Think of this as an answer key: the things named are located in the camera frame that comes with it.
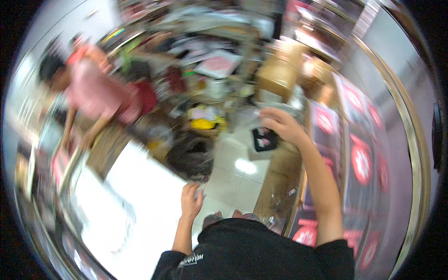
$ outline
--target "bare foot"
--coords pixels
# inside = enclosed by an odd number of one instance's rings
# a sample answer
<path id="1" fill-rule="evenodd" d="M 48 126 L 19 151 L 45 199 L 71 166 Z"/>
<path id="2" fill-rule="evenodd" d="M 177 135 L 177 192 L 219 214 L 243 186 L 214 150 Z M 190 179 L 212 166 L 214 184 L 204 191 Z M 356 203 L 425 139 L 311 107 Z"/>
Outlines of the bare foot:
<path id="1" fill-rule="evenodd" d="M 235 211 L 233 212 L 232 218 L 242 219 L 243 213 L 241 213 L 241 211 L 239 211 L 238 209 L 235 209 Z"/>

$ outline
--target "woman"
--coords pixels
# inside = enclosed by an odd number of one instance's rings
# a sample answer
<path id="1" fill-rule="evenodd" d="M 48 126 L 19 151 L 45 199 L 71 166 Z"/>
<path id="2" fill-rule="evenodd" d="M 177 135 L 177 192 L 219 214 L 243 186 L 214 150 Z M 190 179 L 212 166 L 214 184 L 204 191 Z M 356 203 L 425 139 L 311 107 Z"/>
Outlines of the woman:
<path id="1" fill-rule="evenodd" d="M 343 239 L 339 191 L 313 141 L 295 119 L 275 108 L 260 111 L 263 126 L 295 144 L 305 162 L 317 216 L 316 247 L 308 247 L 268 230 L 254 215 L 217 215 L 204 220 L 198 246 L 191 229 L 202 207 L 197 184 L 182 191 L 182 216 L 171 251 L 163 252 L 153 279 L 353 279 L 353 249 Z"/>
<path id="2" fill-rule="evenodd" d="M 79 111 L 96 120 L 85 133 L 81 147 L 89 148 L 98 133 L 116 118 L 124 125 L 134 123 L 142 115 L 141 97 L 137 90 L 106 76 L 89 59 L 67 66 L 56 55 L 47 55 L 39 70 L 39 78 L 52 92 L 63 91 L 69 103 L 61 146 L 67 148 L 75 116 Z"/>
<path id="3" fill-rule="evenodd" d="M 105 74 L 112 70 L 112 65 L 107 60 L 106 54 L 96 45 L 88 43 L 80 33 L 76 34 L 70 44 L 73 47 L 72 55 L 67 59 L 67 65 L 74 65 L 83 58 L 92 60 Z"/>

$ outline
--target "red circle sign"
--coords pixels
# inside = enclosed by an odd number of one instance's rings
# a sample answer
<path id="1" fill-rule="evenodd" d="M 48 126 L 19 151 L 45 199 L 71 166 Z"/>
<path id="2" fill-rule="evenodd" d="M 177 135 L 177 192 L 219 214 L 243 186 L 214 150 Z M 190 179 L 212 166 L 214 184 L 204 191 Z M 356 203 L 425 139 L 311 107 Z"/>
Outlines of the red circle sign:
<path id="1" fill-rule="evenodd" d="M 360 145 L 355 145 L 352 149 L 352 166 L 358 182 L 366 186 L 369 183 L 372 168 L 369 154 Z"/>
<path id="2" fill-rule="evenodd" d="M 359 111 L 363 112 L 362 109 L 362 102 L 361 99 L 359 99 L 358 94 L 351 88 L 346 87 L 345 88 L 345 95 L 349 99 L 350 103 Z"/>
<path id="3" fill-rule="evenodd" d="M 326 134 L 333 134 L 335 131 L 332 116 L 322 110 L 318 110 L 316 122 L 320 129 Z"/>
<path id="4" fill-rule="evenodd" d="M 369 104 L 369 113 L 370 113 L 370 116 L 372 117 L 375 125 L 378 128 L 381 128 L 383 126 L 383 122 L 381 121 L 381 118 L 379 117 L 378 111 L 372 104 Z"/>
<path id="5" fill-rule="evenodd" d="M 378 239 L 373 239 L 369 242 L 369 244 L 367 244 L 367 247 L 364 250 L 364 252 L 362 253 L 362 258 L 361 258 L 361 269 L 362 270 L 366 269 L 370 265 L 370 263 L 373 261 L 375 255 L 376 255 L 376 251 L 378 250 L 378 244 L 379 244 Z"/>
<path id="6" fill-rule="evenodd" d="M 303 226 L 294 234 L 293 240 L 297 243 L 314 247 L 316 244 L 317 229 Z"/>

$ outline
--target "red cloth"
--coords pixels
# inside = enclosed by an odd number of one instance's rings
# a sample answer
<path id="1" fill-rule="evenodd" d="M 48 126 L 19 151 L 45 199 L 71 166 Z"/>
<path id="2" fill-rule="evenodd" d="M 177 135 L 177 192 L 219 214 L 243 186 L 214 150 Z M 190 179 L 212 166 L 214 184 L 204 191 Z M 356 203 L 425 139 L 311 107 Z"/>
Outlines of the red cloth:
<path id="1" fill-rule="evenodd" d="M 142 99 L 143 109 L 141 115 L 143 116 L 151 112 L 159 103 L 157 95 L 155 94 L 151 83 L 148 81 L 143 80 L 140 82 L 133 82 L 132 84 L 137 88 L 140 98 Z"/>

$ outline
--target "cardboard box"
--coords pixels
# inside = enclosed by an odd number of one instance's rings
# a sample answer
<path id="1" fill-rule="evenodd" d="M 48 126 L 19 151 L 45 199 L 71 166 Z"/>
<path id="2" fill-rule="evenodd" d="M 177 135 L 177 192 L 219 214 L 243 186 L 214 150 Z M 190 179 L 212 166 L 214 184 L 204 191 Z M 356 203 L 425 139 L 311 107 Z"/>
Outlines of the cardboard box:
<path id="1" fill-rule="evenodd" d="M 308 47 L 296 40 L 282 36 L 274 42 L 272 49 L 276 59 L 284 61 L 300 71 L 303 64 L 302 54 L 308 50 Z"/>
<path id="2" fill-rule="evenodd" d="M 259 101 L 287 103 L 296 85 L 297 75 L 298 70 L 287 62 L 270 57 L 257 73 Z"/>
<path id="3" fill-rule="evenodd" d="M 329 64 L 317 57 L 305 59 L 297 84 L 300 85 L 308 98 L 313 98 L 315 92 L 323 85 L 336 87 L 332 73 L 335 70 Z"/>

